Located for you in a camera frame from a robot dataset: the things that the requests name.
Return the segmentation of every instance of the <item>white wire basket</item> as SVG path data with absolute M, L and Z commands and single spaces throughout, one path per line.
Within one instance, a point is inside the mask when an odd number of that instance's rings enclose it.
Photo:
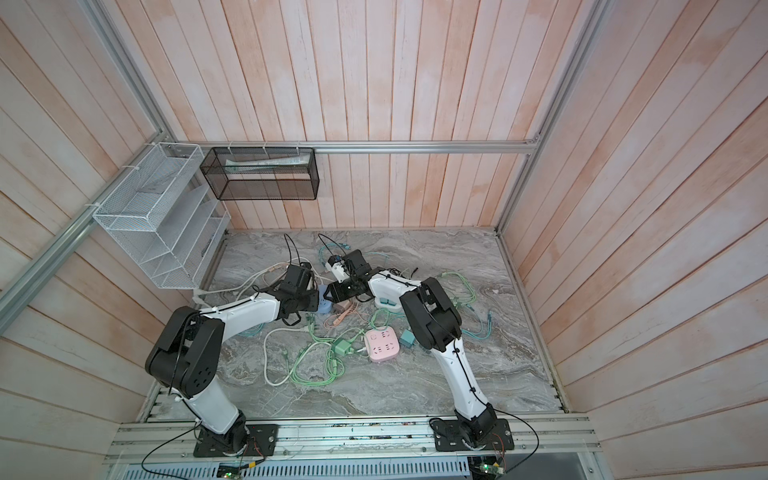
M 197 288 L 230 222 L 207 185 L 187 188 L 202 159 L 197 145 L 153 147 L 94 215 L 160 288 Z
M 200 145 L 155 145 L 104 200 L 94 219 L 106 230 L 157 230 L 201 163 Z

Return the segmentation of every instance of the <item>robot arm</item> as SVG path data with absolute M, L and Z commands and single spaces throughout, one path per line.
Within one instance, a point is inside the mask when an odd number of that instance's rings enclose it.
M 308 289 L 309 264 L 290 265 L 285 277 L 245 300 L 205 310 L 174 311 L 144 369 L 181 396 L 201 420 L 201 438 L 224 455 L 239 455 L 248 432 L 245 415 L 227 398 L 216 370 L 221 344 L 244 330 L 300 310 L 317 311 L 317 289 Z
M 462 438 L 471 447 L 482 445 L 496 423 L 495 410 L 477 385 L 465 355 L 462 318 L 440 282 L 374 269 L 359 250 L 331 257 L 326 268 L 336 278 L 328 287 L 328 300 L 337 303 L 366 293 L 375 297 L 379 308 L 405 312 L 414 337 L 432 353 L 448 381 Z

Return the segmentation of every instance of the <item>plug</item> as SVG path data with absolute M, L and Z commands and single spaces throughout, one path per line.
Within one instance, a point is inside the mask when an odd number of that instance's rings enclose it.
M 400 343 L 407 348 L 411 348 L 416 341 L 416 337 L 413 336 L 413 332 L 410 330 L 404 331 L 400 334 Z
M 333 352 L 338 356 L 345 356 L 352 348 L 352 343 L 347 342 L 344 339 L 336 339 L 332 344 Z

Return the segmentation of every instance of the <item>ventilation grille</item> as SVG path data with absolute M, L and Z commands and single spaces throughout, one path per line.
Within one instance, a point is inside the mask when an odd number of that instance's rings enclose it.
M 219 462 L 157 463 L 147 464 L 147 468 L 153 472 L 179 475 L 189 480 L 208 480 L 216 478 Z M 141 465 L 131 465 L 126 470 L 123 480 L 159 480 L 160 478 L 168 480 L 170 477 L 145 472 Z
M 218 462 L 195 462 L 148 465 L 156 472 L 179 475 L 190 480 L 216 478 Z M 244 478 L 280 478 L 309 480 L 311 478 L 469 478 L 466 457 L 429 458 L 351 458 L 333 460 L 272 461 L 249 468 Z M 124 480 L 155 480 L 167 478 L 147 473 L 140 465 L 131 465 Z

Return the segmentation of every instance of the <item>teal power adapter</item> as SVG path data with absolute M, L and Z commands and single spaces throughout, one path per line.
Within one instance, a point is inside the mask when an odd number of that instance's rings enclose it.
M 400 335 L 400 345 L 404 347 L 411 348 L 415 341 L 416 341 L 416 337 L 413 336 L 413 332 L 410 330 L 405 330 Z

